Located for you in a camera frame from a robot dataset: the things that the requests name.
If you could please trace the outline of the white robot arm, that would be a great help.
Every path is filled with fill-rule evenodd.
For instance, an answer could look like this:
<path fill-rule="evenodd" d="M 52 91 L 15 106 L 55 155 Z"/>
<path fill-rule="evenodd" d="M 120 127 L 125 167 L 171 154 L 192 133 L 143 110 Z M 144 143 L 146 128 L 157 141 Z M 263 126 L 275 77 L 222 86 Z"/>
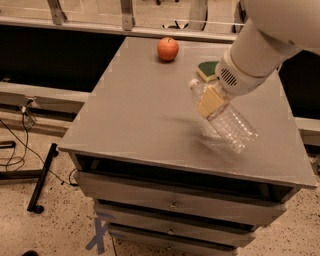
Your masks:
<path fill-rule="evenodd" d="M 245 0 L 247 21 L 197 105 L 207 118 L 260 86 L 284 61 L 320 49 L 320 0 Z"/>

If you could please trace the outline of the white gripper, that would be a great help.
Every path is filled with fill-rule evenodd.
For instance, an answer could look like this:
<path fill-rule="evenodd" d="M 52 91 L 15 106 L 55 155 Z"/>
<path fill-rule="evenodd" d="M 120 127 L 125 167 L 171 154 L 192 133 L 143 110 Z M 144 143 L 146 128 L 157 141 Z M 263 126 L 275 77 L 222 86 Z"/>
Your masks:
<path fill-rule="evenodd" d="M 216 67 L 219 85 L 229 97 L 245 95 L 260 86 L 279 65 L 279 54 L 266 50 L 227 50 Z M 222 88 L 208 85 L 197 104 L 197 110 L 204 118 L 228 102 Z"/>

